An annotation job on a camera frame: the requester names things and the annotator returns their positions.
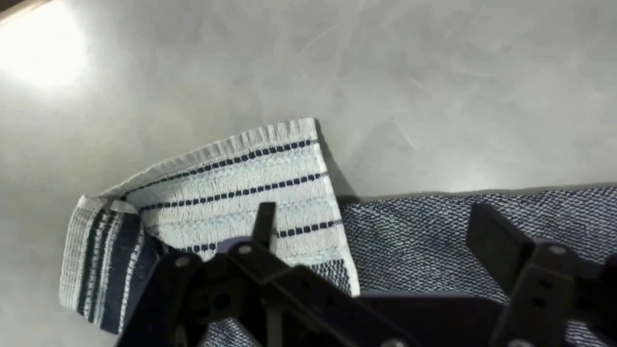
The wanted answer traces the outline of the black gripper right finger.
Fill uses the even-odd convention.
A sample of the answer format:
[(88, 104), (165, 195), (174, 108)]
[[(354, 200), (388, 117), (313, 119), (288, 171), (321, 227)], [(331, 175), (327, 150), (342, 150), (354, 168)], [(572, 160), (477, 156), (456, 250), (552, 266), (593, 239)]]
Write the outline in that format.
[(568, 347), (570, 322), (617, 345), (617, 254), (593, 262), (537, 243), (491, 204), (471, 208), (468, 247), (508, 295), (493, 347)]

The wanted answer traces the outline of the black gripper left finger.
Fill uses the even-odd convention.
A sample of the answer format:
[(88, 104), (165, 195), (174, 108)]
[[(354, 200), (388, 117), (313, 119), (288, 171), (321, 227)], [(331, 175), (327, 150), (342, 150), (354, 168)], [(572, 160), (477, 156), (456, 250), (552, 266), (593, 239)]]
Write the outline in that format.
[(117, 347), (200, 347), (234, 318), (263, 347), (414, 347), (400, 326), (307, 266), (273, 250), (277, 204), (263, 202), (253, 233), (217, 256), (169, 252), (155, 266)]

